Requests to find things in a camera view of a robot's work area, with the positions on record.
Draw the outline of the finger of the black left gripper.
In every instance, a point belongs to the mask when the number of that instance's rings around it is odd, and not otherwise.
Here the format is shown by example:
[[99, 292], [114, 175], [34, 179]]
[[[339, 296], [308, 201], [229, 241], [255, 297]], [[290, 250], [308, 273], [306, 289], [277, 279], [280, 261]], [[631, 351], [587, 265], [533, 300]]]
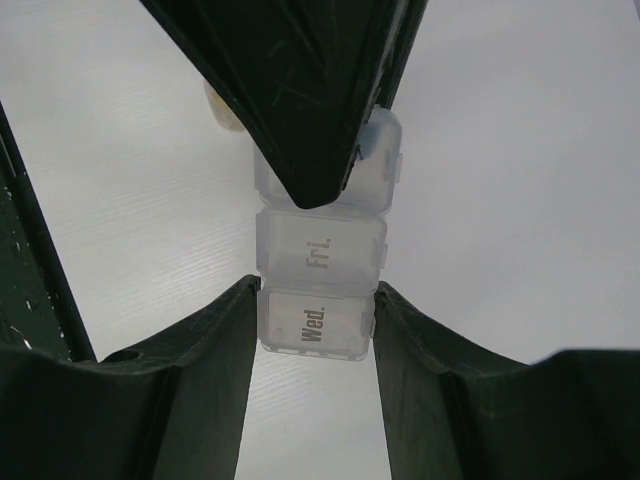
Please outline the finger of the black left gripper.
[[393, 103], [425, 0], [147, 0], [293, 202], [334, 202], [375, 106]]

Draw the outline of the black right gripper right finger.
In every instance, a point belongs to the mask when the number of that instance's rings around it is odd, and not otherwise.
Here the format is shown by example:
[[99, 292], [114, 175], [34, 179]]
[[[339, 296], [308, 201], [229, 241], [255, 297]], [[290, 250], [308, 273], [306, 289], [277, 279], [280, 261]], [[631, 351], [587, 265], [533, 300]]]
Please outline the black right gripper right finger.
[[381, 283], [373, 336], [395, 479], [635, 479], [639, 354], [491, 352]]

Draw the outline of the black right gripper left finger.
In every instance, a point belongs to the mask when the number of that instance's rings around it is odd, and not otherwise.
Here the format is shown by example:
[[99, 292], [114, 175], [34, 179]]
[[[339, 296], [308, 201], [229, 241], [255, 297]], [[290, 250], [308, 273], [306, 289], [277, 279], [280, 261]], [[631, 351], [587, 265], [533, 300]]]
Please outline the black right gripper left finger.
[[259, 279], [99, 363], [1, 350], [5, 479], [231, 479]]

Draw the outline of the clear pill bottle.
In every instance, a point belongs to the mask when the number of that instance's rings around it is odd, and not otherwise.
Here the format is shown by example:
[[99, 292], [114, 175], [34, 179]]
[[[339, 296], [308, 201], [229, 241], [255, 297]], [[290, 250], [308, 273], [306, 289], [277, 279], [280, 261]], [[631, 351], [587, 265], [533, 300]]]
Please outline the clear pill bottle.
[[218, 92], [206, 80], [203, 81], [203, 88], [216, 122], [228, 131], [244, 132], [246, 130], [245, 126]]

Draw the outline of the translucent weekly pill organizer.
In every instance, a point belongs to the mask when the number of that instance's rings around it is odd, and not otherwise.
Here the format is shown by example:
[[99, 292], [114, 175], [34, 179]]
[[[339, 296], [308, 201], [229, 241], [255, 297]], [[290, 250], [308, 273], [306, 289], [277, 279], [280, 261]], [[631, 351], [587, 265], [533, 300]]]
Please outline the translucent weekly pill organizer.
[[387, 254], [385, 216], [399, 181], [402, 127], [375, 106], [346, 188], [324, 207], [295, 206], [260, 151], [255, 188], [258, 338], [267, 351], [359, 361], [375, 326]]

